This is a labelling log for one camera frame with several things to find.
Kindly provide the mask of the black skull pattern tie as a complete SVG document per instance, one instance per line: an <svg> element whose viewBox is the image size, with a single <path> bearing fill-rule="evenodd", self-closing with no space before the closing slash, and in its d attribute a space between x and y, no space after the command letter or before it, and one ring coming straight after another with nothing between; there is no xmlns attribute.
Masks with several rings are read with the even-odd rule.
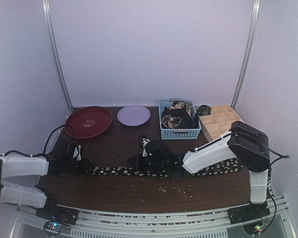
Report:
<svg viewBox="0 0 298 238"><path fill-rule="evenodd" d="M104 175L113 175L113 176L137 176L137 177L159 177L159 178L191 178L191 177L201 177L201 176L214 176L214 175L224 175L237 173L241 171L243 164L237 158L227 159L216 163L214 165L208 166L199 170L194 174L189 172L175 172L171 173L164 169L140 169L136 170L132 167L95 167L92 170L93 175L104 176Z"/></svg>

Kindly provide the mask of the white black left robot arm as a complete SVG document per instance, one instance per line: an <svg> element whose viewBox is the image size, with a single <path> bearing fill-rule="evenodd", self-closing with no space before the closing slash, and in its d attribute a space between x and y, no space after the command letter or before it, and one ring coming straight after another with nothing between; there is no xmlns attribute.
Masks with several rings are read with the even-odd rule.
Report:
<svg viewBox="0 0 298 238"><path fill-rule="evenodd" d="M11 150L0 154L0 203L30 206L42 209L50 220L61 216L57 201L36 185L20 185L10 182L14 177L79 176L93 172L94 165L82 155L82 145L61 141L55 149L47 153L32 155Z"/></svg>

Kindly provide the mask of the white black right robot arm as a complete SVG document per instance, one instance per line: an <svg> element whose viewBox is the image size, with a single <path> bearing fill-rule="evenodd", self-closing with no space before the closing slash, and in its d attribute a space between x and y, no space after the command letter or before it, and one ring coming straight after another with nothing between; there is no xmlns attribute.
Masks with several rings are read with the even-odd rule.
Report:
<svg viewBox="0 0 298 238"><path fill-rule="evenodd" d="M136 172L166 175L173 179L201 174L230 159L237 159L249 172L250 204L245 215L255 219L264 210L271 167L268 136L241 122L232 123L229 131L219 138L184 154L175 155L164 141L152 140L142 144L142 153L128 159Z"/></svg>

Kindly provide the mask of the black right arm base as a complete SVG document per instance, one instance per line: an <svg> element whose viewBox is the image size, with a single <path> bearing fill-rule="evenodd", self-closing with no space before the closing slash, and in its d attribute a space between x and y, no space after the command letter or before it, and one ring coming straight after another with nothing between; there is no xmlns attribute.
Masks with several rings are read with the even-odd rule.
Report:
<svg viewBox="0 0 298 238"><path fill-rule="evenodd" d="M231 224L244 223L263 216L270 215L267 202L263 204L248 204L240 207L230 208L227 210L228 218Z"/></svg>

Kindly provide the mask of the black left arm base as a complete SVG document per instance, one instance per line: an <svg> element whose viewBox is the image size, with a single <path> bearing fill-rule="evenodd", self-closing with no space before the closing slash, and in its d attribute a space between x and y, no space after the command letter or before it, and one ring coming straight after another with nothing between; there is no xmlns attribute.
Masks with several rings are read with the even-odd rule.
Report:
<svg viewBox="0 0 298 238"><path fill-rule="evenodd" d="M56 206L54 208L36 208L35 215L61 225L75 225L79 211L77 209Z"/></svg>

